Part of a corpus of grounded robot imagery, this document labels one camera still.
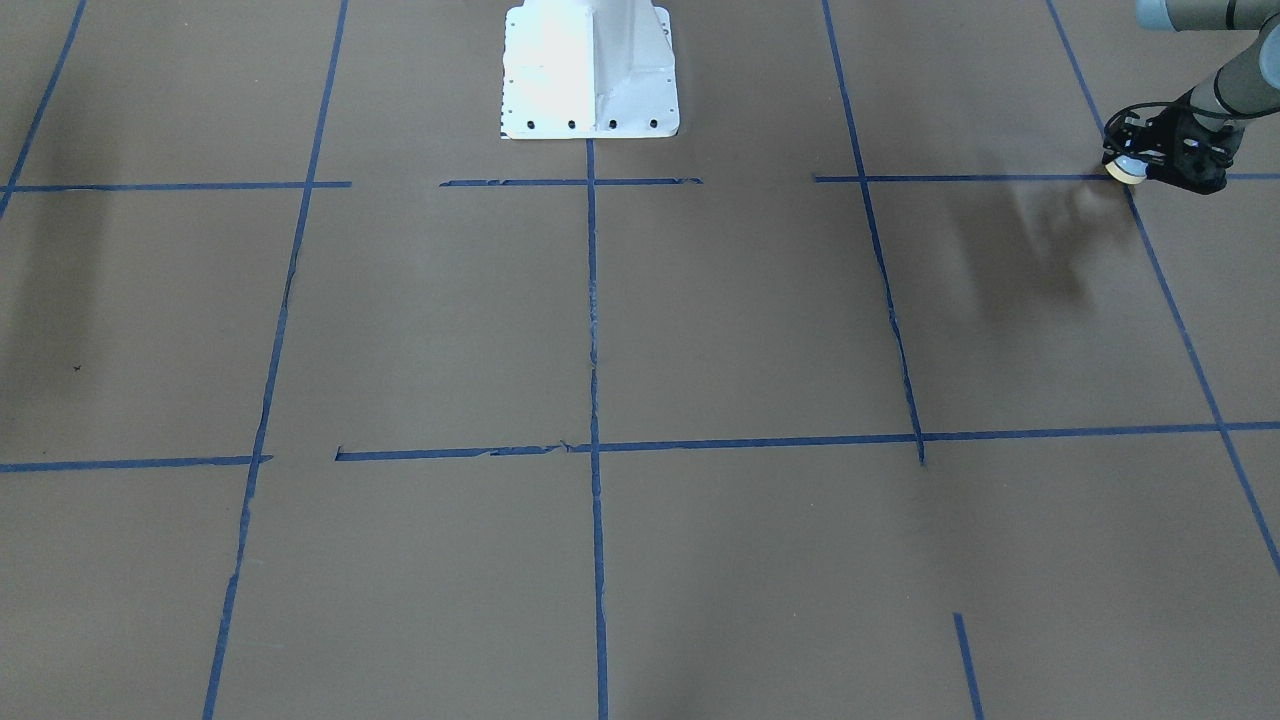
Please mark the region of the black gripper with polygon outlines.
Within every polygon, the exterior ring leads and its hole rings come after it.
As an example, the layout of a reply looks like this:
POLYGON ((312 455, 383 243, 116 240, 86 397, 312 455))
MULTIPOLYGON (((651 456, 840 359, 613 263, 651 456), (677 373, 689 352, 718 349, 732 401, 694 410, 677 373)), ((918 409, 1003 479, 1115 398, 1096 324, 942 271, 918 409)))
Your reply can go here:
POLYGON ((1208 129, 1196 114, 1167 109, 1153 120, 1108 120, 1102 149, 1102 169, 1105 160, 1119 154, 1140 158, 1149 164, 1152 181, 1211 195, 1226 187, 1236 127, 1208 129))

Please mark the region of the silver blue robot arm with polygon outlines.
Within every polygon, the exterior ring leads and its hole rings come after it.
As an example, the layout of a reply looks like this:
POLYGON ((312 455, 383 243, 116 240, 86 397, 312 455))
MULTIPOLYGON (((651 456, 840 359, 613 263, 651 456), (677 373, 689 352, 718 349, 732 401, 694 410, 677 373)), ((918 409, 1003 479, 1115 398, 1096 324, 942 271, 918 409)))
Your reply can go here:
POLYGON ((1247 38, 1176 97, 1135 102, 1103 124, 1101 165, 1123 184, 1147 181, 1198 195, 1228 184, 1247 129, 1279 109, 1275 1, 1135 1, 1143 29, 1247 38))

